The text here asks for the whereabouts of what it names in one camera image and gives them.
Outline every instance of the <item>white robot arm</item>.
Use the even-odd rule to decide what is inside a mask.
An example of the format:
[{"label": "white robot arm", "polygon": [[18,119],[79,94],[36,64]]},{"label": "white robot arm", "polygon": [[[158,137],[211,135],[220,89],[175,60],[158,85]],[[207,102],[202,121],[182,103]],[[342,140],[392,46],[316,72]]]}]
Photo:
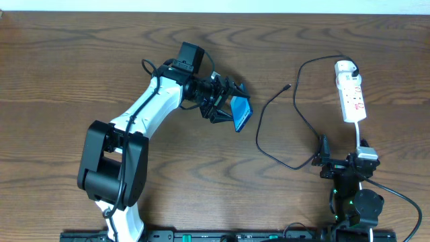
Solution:
[{"label": "white robot arm", "polygon": [[[148,89],[140,96],[140,98],[121,116],[114,118],[111,124],[115,124],[115,128],[125,131],[127,122],[130,116],[143,104],[145,100],[155,91],[157,86],[157,78],[153,77],[150,81]],[[143,107],[134,119],[134,124],[131,126],[130,133],[140,132],[143,136],[151,138],[160,123],[166,118],[175,108],[178,108],[182,101],[182,86],[176,81],[161,77],[160,89],[158,95],[155,95],[152,100]],[[122,149],[116,147],[115,152],[122,153]],[[95,202],[101,209],[105,211],[112,209],[113,204],[99,200]],[[110,220],[106,219],[109,228],[108,237],[114,241],[114,230]],[[117,210],[112,215],[112,223],[118,233],[118,241],[138,241],[144,230],[144,223],[139,217],[137,203],[131,207],[126,207],[124,211]]]},{"label": "white robot arm", "polygon": [[[146,181],[149,139],[166,116],[182,108],[186,99],[196,103],[203,118],[211,123],[233,121],[231,114],[221,110],[225,101],[230,96],[249,99],[246,91],[229,77],[222,79],[215,72],[205,79],[194,77],[204,54],[200,47],[184,42],[179,58],[167,60],[154,70],[155,75],[142,61],[153,76],[148,89],[121,116],[109,124],[95,121],[87,131],[78,187],[103,211],[108,237],[113,241],[135,242],[142,236],[144,223],[136,202]],[[126,152],[122,157],[125,161],[120,163],[103,155],[114,151]]]}]

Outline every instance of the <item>electrical cord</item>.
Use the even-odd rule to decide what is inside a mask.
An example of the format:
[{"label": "electrical cord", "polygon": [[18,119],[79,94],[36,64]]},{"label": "electrical cord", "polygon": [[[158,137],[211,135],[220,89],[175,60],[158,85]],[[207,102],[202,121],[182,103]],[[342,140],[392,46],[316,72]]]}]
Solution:
[{"label": "electrical cord", "polygon": [[288,226],[284,229],[284,231],[283,231],[283,233],[282,233],[282,237],[283,237],[283,238],[286,238],[286,237],[287,237],[287,231],[288,231],[288,229],[289,229],[292,225],[302,225],[302,226],[306,229],[306,231],[309,233],[309,235],[310,235],[312,238],[315,236],[315,234],[314,234],[314,233],[311,233],[311,232],[310,232],[310,230],[308,229],[308,227],[306,227],[304,224],[299,223],[299,222],[294,222],[294,223],[290,223],[290,225],[288,225]]},{"label": "electrical cord", "polygon": [[267,156],[267,157],[269,157],[270,159],[273,159],[274,161],[277,161],[279,164],[281,164],[281,165],[283,165],[284,167],[287,167],[288,169],[292,169],[292,170],[299,170],[299,169],[301,169],[302,167],[304,167],[306,164],[308,164],[311,160],[313,160],[317,155],[318,155],[318,153],[319,153],[319,149],[318,149],[318,151],[315,153],[315,154],[313,154],[311,157],[309,157],[309,159],[307,159],[303,164],[301,164],[301,165],[299,165],[299,166],[297,166],[297,167],[292,167],[292,166],[289,166],[289,165],[287,165],[287,164],[285,164],[283,161],[280,161],[279,159],[276,159],[275,157],[273,157],[273,156],[271,156],[271,155],[269,155],[269,154],[267,154],[265,151],[263,151],[261,148],[260,148],[260,146],[258,145],[258,134],[259,134],[259,132],[260,132],[260,126],[261,126],[261,121],[262,121],[262,119],[263,119],[263,114],[264,114],[264,111],[265,111],[265,109],[266,109],[266,107],[267,107],[267,105],[269,105],[270,104],[270,102],[272,102],[277,96],[279,96],[281,93],[283,93],[284,91],[286,91],[286,90],[288,90],[289,88],[291,87],[291,84],[288,84],[288,85],[286,85],[284,88],[282,88],[282,90],[281,91],[279,91],[273,98],[271,98],[264,106],[263,106],[263,109],[262,109],[262,111],[261,111],[261,115],[260,115],[260,121],[258,122],[258,127],[257,127],[257,134],[255,135],[255,144],[257,145],[257,148],[258,148],[258,150],[261,152],[261,153],[263,153],[265,156]]},{"label": "electrical cord", "polygon": [[350,166],[354,170],[355,174],[358,175],[358,177],[360,177],[361,179],[367,181],[368,183],[370,183],[370,184],[372,184],[372,185],[374,185],[374,186],[376,186],[378,188],[386,190],[387,192],[390,192],[390,193],[398,196],[399,198],[402,198],[402,199],[406,200],[407,202],[409,202],[410,204],[412,204],[417,209],[417,212],[418,212],[418,221],[417,221],[414,229],[411,231],[411,233],[408,235],[408,237],[406,237],[406,239],[404,239],[403,242],[408,242],[409,240],[411,240],[412,237],[414,236],[414,234],[418,231],[418,229],[419,229],[419,227],[421,225],[421,221],[423,219],[423,213],[421,212],[421,208],[418,206],[418,204],[416,202],[414,202],[413,200],[411,200],[410,198],[406,197],[405,195],[403,195],[403,194],[401,194],[399,192],[396,192],[393,189],[387,188],[386,186],[383,186],[383,185],[379,184],[376,181],[372,181],[371,179],[369,179],[366,176],[364,176],[363,174],[361,174],[357,170],[357,168],[355,168],[356,165],[355,165],[354,161],[351,162]]},{"label": "electrical cord", "polygon": [[[136,119],[136,116],[138,115],[138,113],[159,92],[160,85],[161,85],[160,75],[159,75],[159,72],[157,71],[157,68],[155,67],[155,65],[152,62],[150,62],[149,60],[146,60],[146,59],[142,60],[142,67],[143,67],[143,69],[149,75],[151,75],[151,76],[153,75],[153,73],[150,72],[146,68],[145,63],[148,63],[154,69],[153,73],[155,73],[155,77],[157,78],[157,86],[155,87],[155,89],[151,93],[151,95],[143,102],[143,104],[140,105],[139,108],[136,109],[136,111],[134,111],[133,115],[130,116],[130,119],[128,120],[128,123],[127,123],[127,126],[126,126],[126,130],[124,131],[124,141],[123,141],[123,144],[122,144],[122,162],[121,162],[121,173],[120,173],[120,187],[118,188],[118,196],[116,198],[114,207],[112,209],[106,209],[106,210],[103,211],[103,217],[104,217],[104,219],[109,219],[110,222],[111,222],[111,225],[113,224],[113,222],[112,222],[112,216],[114,215],[115,211],[118,209],[118,206],[119,206],[119,204],[121,202],[121,199],[122,199],[122,195],[123,195],[125,187],[126,187],[126,184],[125,184],[125,177],[126,177],[126,156],[127,156],[128,135],[130,133],[130,128],[131,128],[132,124],[134,123],[134,120]],[[115,229],[115,226],[112,226],[112,230],[114,230],[114,234],[118,234],[118,232]]]},{"label": "electrical cord", "polygon": [[257,148],[260,152],[262,152],[264,155],[268,156],[269,158],[277,161],[278,163],[280,163],[281,165],[287,167],[288,169],[292,169],[292,170],[299,170],[302,167],[304,167],[306,164],[308,164],[309,162],[311,162],[315,157],[318,157],[318,154],[320,152],[320,148],[321,148],[321,138],[320,138],[320,134],[314,129],[314,127],[312,127],[312,125],[310,125],[310,123],[305,119],[305,117],[303,116],[303,114],[300,112],[300,110],[297,108],[296,105],[296,94],[297,94],[297,89],[298,89],[298,84],[300,82],[300,74],[302,73],[302,68],[311,62],[314,61],[319,61],[322,59],[326,59],[326,58],[346,58],[347,60],[351,61],[355,66],[356,66],[356,70],[354,70],[352,76],[356,77],[358,76],[359,72],[358,72],[358,65],[354,62],[354,60],[352,60],[352,58],[350,58],[349,56],[345,56],[343,54],[338,54],[338,55],[332,55],[332,56],[323,56],[320,58],[315,58],[312,60],[308,60],[305,63],[303,63],[300,68],[298,69],[298,73],[297,73],[297,82],[296,82],[296,86],[294,88],[294,92],[293,92],[293,106],[296,109],[298,115],[300,115],[300,117],[302,117],[303,121],[305,122],[305,124],[311,129],[311,131],[315,134],[316,138],[319,140],[319,145],[318,145],[318,149],[315,151],[314,155],[309,157],[309,159],[307,159],[303,164],[299,165],[298,167],[291,167],[287,164],[285,164],[284,162],[280,161],[279,159],[276,159],[275,157],[267,154],[265,151],[263,151],[260,146],[258,145],[258,134],[260,131],[260,126],[261,126],[261,120],[263,119],[263,114],[264,114],[264,110],[266,109],[267,105],[269,105],[270,102],[272,102],[277,96],[279,96],[283,91],[288,90],[291,87],[291,84],[286,85],[279,93],[277,93],[273,98],[271,98],[263,107],[263,110],[261,111],[261,116],[260,116],[260,121],[258,123],[258,128],[257,128],[257,134],[255,135],[255,144],[257,145]]},{"label": "electrical cord", "polygon": [[189,107],[189,108],[184,108],[182,105],[179,105],[179,107],[180,107],[182,110],[193,110],[193,109],[195,109],[195,108],[199,108],[199,107],[201,107],[201,106],[202,106],[202,104],[196,104],[196,105],[191,106],[191,107]]}]

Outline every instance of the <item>blue object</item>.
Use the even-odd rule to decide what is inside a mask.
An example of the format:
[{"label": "blue object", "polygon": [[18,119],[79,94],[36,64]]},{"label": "blue object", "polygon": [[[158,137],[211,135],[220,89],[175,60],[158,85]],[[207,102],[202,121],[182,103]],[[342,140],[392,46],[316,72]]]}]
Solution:
[{"label": "blue object", "polygon": [[[244,92],[248,92],[243,83],[240,88]],[[236,96],[232,97],[230,106],[233,115],[234,129],[236,129],[236,132],[240,132],[253,115],[253,108],[248,98]]]},{"label": "blue object", "polygon": [[183,235],[182,242],[191,242],[191,235]]}]

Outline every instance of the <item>power strip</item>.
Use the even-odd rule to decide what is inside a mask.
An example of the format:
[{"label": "power strip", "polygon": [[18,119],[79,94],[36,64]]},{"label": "power strip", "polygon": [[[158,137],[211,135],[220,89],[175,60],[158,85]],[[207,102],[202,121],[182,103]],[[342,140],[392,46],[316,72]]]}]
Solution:
[{"label": "power strip", "polygon": [[361,92],[361,75],[352,76],[356,66],[349,60],[340,60],[335,65],[336,86],[339,89],[343,121],[359,122],[366,118],[363,93]]}]

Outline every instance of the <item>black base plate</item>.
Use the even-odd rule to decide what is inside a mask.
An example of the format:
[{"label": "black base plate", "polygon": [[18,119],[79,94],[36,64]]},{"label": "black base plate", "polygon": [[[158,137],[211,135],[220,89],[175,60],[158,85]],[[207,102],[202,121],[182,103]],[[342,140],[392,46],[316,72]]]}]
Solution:
[{"label": "black base plate", "polygon": [[[98,233],[61,233],[60,242],[107,242],[108,232]],[[287,231],[286,238],[282,238],[282,232],[173,232],[173,231],[149,231],[141,242],[221,242],[221,238],[233,238],[236,242],[262,242],[268,239],[276,241],[320,241],[312,238],[307,231]],[[394,232],[374,232],[374,242],[397,242]]]}]

